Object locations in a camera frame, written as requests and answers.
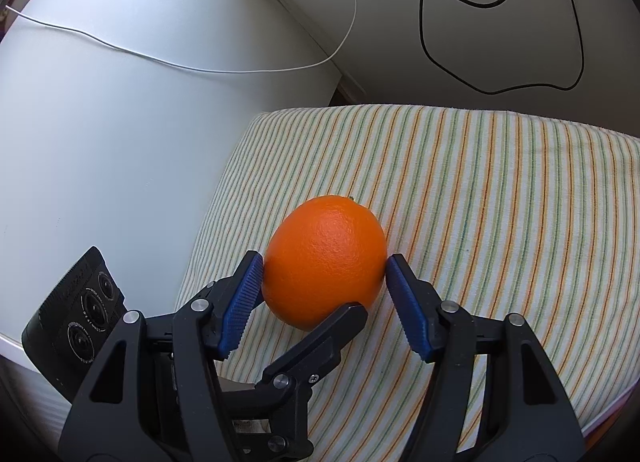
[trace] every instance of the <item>orange fruit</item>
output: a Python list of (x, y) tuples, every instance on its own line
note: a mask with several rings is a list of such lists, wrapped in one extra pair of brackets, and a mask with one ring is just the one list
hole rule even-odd
[(369, 308), (385, 274), (386, 239), (366, 207), (327, 195), (297, 207), (271, 237), (262, 294), (273, 313), (311, 330), (343, 303)]

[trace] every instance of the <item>blue gripper pad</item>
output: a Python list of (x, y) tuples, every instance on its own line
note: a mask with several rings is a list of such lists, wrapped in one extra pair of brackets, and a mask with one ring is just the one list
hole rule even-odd
[(386, 261), (386, 287), (411, 350), (423, 361), (427, 360), (433, 350), (429, 342), (429, 322), (394, 257)]
[(237, 284), (236, 291), (222, 318), (221, 337), (218, 353), (226, 359), (238, 348), (242, 333), (249, 321), (249, 314), (262, 288), (262, 257), (255, 251), (248, 252), (231, 277)]

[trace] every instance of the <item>camera lens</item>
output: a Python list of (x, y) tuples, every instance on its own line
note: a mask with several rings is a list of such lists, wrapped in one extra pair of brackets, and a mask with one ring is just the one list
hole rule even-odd
[(94, 344), (89, 334), (82, 328), (82, 325), (69, 323), (66, 336), (69, 339), (69, 345), (74, 354), (78, 356), (82, 362), (91, 363), (94, 360)]
[(111, 280), (104, 272), (98, 274), (98, 285), (105, 298), (113, 299), (113, 283), (111, 283)]
[(96, 330), (103, 332), (107, 328), (107, 311), (104, 309), (98, 295), (90, 288), (82, 293), (82, 310), (87, 321)]

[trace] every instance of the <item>striped cushion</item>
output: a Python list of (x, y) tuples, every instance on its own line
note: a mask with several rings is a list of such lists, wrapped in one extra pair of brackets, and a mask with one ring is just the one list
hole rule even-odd
[[(640, 146), (573, 122), (426, 106), (345, 106), (258, 116), (220, 181), (182, 284), (182, 304), (264, 252), (303, 201), (353, 196), (418, 277), (469, 312), (520, 312), (581, 424), (638, 373)], [(302, 337), (262, 305), (221, 375), (257, 381)], [(462, 447), (473, 444), (479, 357)], [(311, 461), (399, 458), (431, 373), (383, 290), (366, 329), (309, 405)]]

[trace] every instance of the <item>black cable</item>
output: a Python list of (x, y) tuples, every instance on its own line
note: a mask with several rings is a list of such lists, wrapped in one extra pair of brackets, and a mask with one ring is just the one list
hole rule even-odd
[[(463, 2), (464, 4), (470, 5), (472, 7), (477, 7), (479, 9), (490, 9), (492, 7), (496, 7), (497, 5), (502, 4), (503, 2), (505, 2), (506, 0), (496, 0), (495, 2), (490, 2), (488, 4), (478, 4), (476, 2), (472, 2), (470, 0), (459, 0), (460, 2)], [(463, 85), (468, 86), (469, 88), (475, 90), (476, 92), (479, 92), (481, 94), (486, 94), (486, 95), (496, 95), (496, 94), (503, 94), (505, 92), (511, 92), (512, 90), (520, 90), (523, 88), (531, 88), (531, 87), (547, 87), (547, 88), (553, 88), (555, 90), (562, 90), (564, 92), (568, 91), (568, 90), (572, 90), (573, 88), (575, 88), (575, 86), (580, 82), (580, 79), (582, 79), (582, 74), (584, 73), (584, 43), (582, 42), (582, 30), (580, 29), (580, 20), (578, 19), (578, 12), (577, 9), (575, 8), (575, 1), (571, 0), (571, 6), (574, 12), (574, 20), (575, 20), (575, 27), (577, 29), (578, 32), (578, 40), (580, 42), (580, 60), (581, 60), (581, 65), (580, 65), (580, 73), (578, 74), (578, 77), (575, 79), (575, 81), (567, 87), (562, 87), (562, 86), (558, 86), (558, 85), (554, 85), (551, 83), (527, 83), (527, 84), (523, 84), (523, 85), (515, 85), (512, 87), (507, 87), (507, 88), (503, 88), (500, 90), (482, 90), (481, 88), (478, 88), (476, 86), (474, 86), (473, 84), (471, 84), (469, 81), (466, 81), (464, 79), (462, 79), (460, 76), (458, 76), (457, 74), (455, 74), (454, 72), (452, 72), (451, 70), (449, 70), (448, 68), (446, 68), (444, 65), (440, 64), (438, 61), (436, 61), (431, 54), (429, 54), (429, 51), (427, 50), (427, 45), (424, 42), (424, 0), (420, 0), (420, 5), (418, 8), (418, 15), (419, 15), (419, 28), (420, 28), (420, 44), (422, 45), (422, 50), (424, 52), (424, 54), (426, 55), (426, 57), (429, 59), (429, 61), (431, 61), (434, 65), (436, 65), (436, 67), (438, 67), (440, 70), (442, 70), (443, 72), (446, 72), (448, 75), (450, 75), (451, 77), (453, 77), (454, 79), (456, 79), (457, 81), (461, 82)]]

